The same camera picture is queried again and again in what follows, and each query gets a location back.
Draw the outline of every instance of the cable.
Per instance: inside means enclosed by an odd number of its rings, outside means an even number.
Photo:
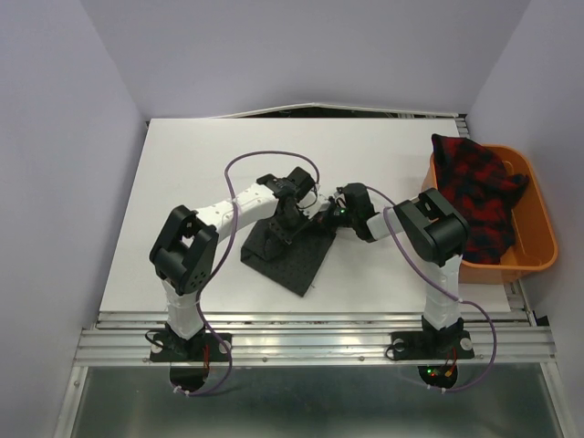
[[[311,206],[313,206],[315,203],[317,203],[318,201],[318,192],[317,192],[317,187],[315,186],[314,189],[312,189],[311,191],[314,194],[314,202],[311,205],[307,205],[306,207],[298,207],[298,210],[306,210],[307,208],[310,208]]]
[[[384,193],[380,192],[379,190],[374,189],[372,187],[366,187],[366,188],[367,188],[367,190],[371,190],[372,192],[381,196],[383,199],[385,199],[391,205],[395,205],[394,201],[392,201],[388,196],[386,196]],[[489,363],[486,366],[486,369],[474,381],[471,381],[470,383],[467,383],[467,384],[460,386],[458,388],[451,388],[450,390],[445,390],[445,392],[460,392],[460,391],[464,391],[468,388],[471,388],[472,386],[475,386],[478,382],[480,382],[482,379],[485,378],[486,374],[488,374],[488,372],[493,368],[493,364],[495,363],[496,346],[497,346],[495,324],[493,323],[493,320],[488,316],[486,311],[481,306],[479,306],[478,304],[476,304],[473,301],[466,301],[466,300],[460,299],[459,297],[455,297],[453,294],[448,292],[446,289],[444,289],[439,284],[435,283],[431,278],[429,278],[427,275],[425,275],[422,272],[422,270],[415,264],[415,262],[412,260],[412,258],[408,255],[408,253],[406,252],[402,243],[400,242],[400,239],[398,239],[398,236],[395,234],[395,231],[393,230],[393,227],[391,226],[390,217],[388,216],[388,212],[390,211],[390,209],[391,209],[391,207],[384,207],[383,208],[383,219],[385,220],[385,224],[387,225],[388,229],[390,230],[391,238],[393,239],[396,246],[400,250],[403,258],[405,258],[405,261],[408,262],[408,265],[410,265],[412,267],[412,269],[415,271],[415,273],[418,274],[418,276],[420,276],[422,278],[422,280],[424,280],[426,283],[428,283],[433,288],[435,288],[435,289],[439,290],[440,292],[442,292],[443,294],[445,294],[452,301],[458,301],[461,304],[466,304],[466,305],[473,306],[474,308],[476,308],[479,312],[481,312],[483,314],[483,316],[486,319],[486,322],[488,322],[489,326],[491,327],[491,332],[493,333],[493,353],[491,354],[491,359],[489,360]]]
[[[227,183],[227,188],[229,189],[229,195],[231,196],[231,203],[234,207],[234,220],[231,223],[231,232],[229,234],[229,240],[227,241],[227,247],[225,249],[225,252],[221,256],[219,263],[217,263],[217,266],[214,268],[211,275],[208,276],[207,281],[205,281],[205,283],[197,291],[197,296],[195,299],[195,301],[196,301],[195,307],[197,309],[197,313],[199,314],[199,318],[204,323],[204,326],[207,328],[207,330],[209,330],[209,333],[211,333],[211,335],[215,338],[215,340],[217,342],[219,342],[219,344],[222,345],[223,348],[225,349],[225,351],[227,352],[227,360],[229,361],[229,365],[227,366],[227,371],[225,372],[224,376],[212,388],[209,388],[208,390],[188,392],[188,391],[183,391],[181,388],[173,385],[173,388],[175,391],[182,393],[182,394],[186,395],[187,397],[197,397],[200,395],[209,395],[209,394],[215,392],[227,380],[227,378],[231,374],[231,371],[232,371],[233,366],[234,366],[234,360],[233,360],[233,357],[231,355],[231,347],[228,347],[227,344],[225,343],[225,341],[221,338],[221,336],[219,336],[217,334],[217,332],[213,329],[213,327],[211,327],[211,324],[209,324],[209,321],[204,316],[203,311],[201,310],[201,294],[203,293],[204,289],[209,284],[209,282],[217,275],[217,273],[219,272],[219,269],[221,269],[223,267],[225,260],[227,260],[227,256],[229,256],[229,253],[231,252],[231,250],[234,246],[235,234],[237,233],[237,221],[238,221],[238,216],[239,216],[239,210],[237,208],[237,201],[235,199],[236,196],[235,196],[234,185],[231,181],[231,178],[229,177],[229,170],[232,168],[232,166],[235,163],[241,161],[242,159],[248,158],[248,157],[254,157],[256,155],[286,155],[289,157],[296,157],[296,158],[299,158],[301,160],[304,160],[304,161],[310,163],[310,165],[313,167],[315,174],[316,174],[316,180],[315,180],[316,183],[320,182],[320,170],[318,169],[317,165],[312,160],[310,160],[309,157],[306,157],[300,153],[295,153],[295,152],[288,152],[288,151],[248,152],[248,153],[244,153],[243,155],[239,155],[238,157],[233,158],[225,166],[224,177],[225,177],[225,182]]]
[[[166,349],[166,347],[164,347],[164,345],[162,345],[160,342],[158,342],[157,340],[154,340],[150,336],[148,336],[150,333],[153,333],[152,330],[149,330],[146,333],[144,333],[144,338],[146,338],[146,340],[148,342],[150,342],[152,345],[155,345],[159,349]]]

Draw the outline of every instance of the screw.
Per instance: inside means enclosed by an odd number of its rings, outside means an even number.
[[[473,349],[473,342],[469,338],[460,339],[460,346],[464,351],[470,351]]]

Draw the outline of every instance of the red wire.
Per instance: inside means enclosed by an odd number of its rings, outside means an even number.
[[[457,361],[457,359],[458,359],[458,358],[456,357],[456,349],[453,349],[453,352],[454,352],[454,362],[453,362],[453,366],[452,366],[452,368],[450,369],[450,371],[449,371],[449,372],[453,372],[453,371],[454,371],[454,367],[456,367],[456,361]]]

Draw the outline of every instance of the metal frame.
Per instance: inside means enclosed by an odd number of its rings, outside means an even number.
[[[497,363],[539,363],[548,388],[551,408],[563,436],[578,436],[571,419],[556,363],[556,346],[550,328],[537,327],[520,282],[507,288],[511,311],[493,314],[498,335]],[[278,366],[400,366],[421,361],[393,362],[384,357],[390,332],[420,328],[415,313],[210,313],[214,328],[234,335],[236,367]],[[474,341],[476,358],[486,363],[493,343],[490,328],[480,314],[464,314],[465,327]],[[89,367],[151,367],[149,329],[163,326],[166,314],[105,312],[94,328],[84,330],[55,436],[70,436]],[[199,366],[181,362],[173,366]]]
[[[307,318],[297,315],[286,322],[265,321],[266,316],[246,315],[239,321],[217,320],[214,328],[233,335],[232,356],[236,367],[261,366],[363,366],[363,365],[423,365],[427,361],[394,362],[384,353],[391,344],[390,333],[396,330],[420,329],[421,322],[385,320],[363,316],[320,315]],[[555,361],[556,346],[549,328],[497,322],[499,363]],[[491,329],[482,321],[467,322],[471,333],[475,359],[472,363],[488,362],[493,349]],[[76,366],[129,367],[168,366],[150,363],[151,345],[142,329],[92,329],[81,333]],[[173,363],[173,366],[200,365],[192,362]]]
[[[69,437],[73,433],[73,427],[75,426],[75,419],[77,418],[87,377],[87,367],[74,366],[71,370],[67,390],[65,391],[65,398],[63,399],[63,405],[61,406],[61,412],[57,420],[55,438]]]

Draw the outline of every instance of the orange plastic tub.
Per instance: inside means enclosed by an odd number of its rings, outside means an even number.
[[[461,283],[509,283],[552,266],[558,258],[558,244],[537,186],[536,176],[527,158],[506,146],[492,144],[483,146],[499,156],[509,174],[528,175],[529,184],[512,212],[516,243],[501,257],[501,264],[479,265],[463,260],[459,281]],[[430,187],[437,188],[433,155],[430,157],[430,170],[422,189]]]

